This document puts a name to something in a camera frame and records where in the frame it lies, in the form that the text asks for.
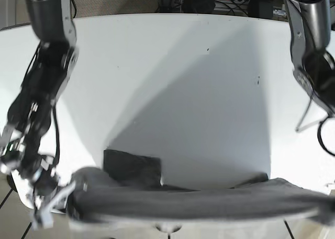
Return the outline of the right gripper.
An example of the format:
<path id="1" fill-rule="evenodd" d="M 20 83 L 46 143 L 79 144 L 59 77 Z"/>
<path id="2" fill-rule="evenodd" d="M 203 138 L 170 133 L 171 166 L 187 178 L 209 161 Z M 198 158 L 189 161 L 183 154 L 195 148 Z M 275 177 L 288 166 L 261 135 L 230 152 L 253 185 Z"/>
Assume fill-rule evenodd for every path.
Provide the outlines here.
<path id="1" fill-rule="evenodd" d="M 54 211 L 68 214 L 71 194 L 79 186 L 78 181 L 71 180 L 65 185 L 61 185 L 58 175 L 51 173 L 51 170 L 44 168 L 30 168 L 23 171 L 23 178 L 32 188 L 32 192 L 28 196 L 33 207 L 32 218 L 51 218 Z"/>

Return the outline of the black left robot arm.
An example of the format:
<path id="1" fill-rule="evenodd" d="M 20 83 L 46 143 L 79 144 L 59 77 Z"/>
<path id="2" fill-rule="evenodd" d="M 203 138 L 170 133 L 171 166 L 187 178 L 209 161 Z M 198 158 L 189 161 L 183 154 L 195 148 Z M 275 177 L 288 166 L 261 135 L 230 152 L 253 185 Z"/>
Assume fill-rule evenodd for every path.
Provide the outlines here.
<path id="1" fill-rule="evenodd" d="M 293 75 L 312 100 L 334 116 L 330 0 L 284 0 L 291 29 Z"/>

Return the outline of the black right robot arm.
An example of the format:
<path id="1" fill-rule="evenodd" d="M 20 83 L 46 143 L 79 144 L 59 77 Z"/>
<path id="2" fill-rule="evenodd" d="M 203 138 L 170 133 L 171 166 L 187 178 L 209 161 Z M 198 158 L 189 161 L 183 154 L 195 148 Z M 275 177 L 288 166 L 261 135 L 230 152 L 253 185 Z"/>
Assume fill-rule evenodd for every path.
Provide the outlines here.
<path id="1" fill-rule="evenodd" d="M 45 219 L 54 207 L 64 207 L 70 187 L 59 186 L 54 156 L 38 152 L 42 137 L 57 125 L 56 104 L 76 65 L 76 29 L 72 0 L 26 0 L 39 44 L 24 75 L 20 92 L 7 113 L 1 134 L 1 172 L 18 172 L 32 187 L 35 219 Z"/>

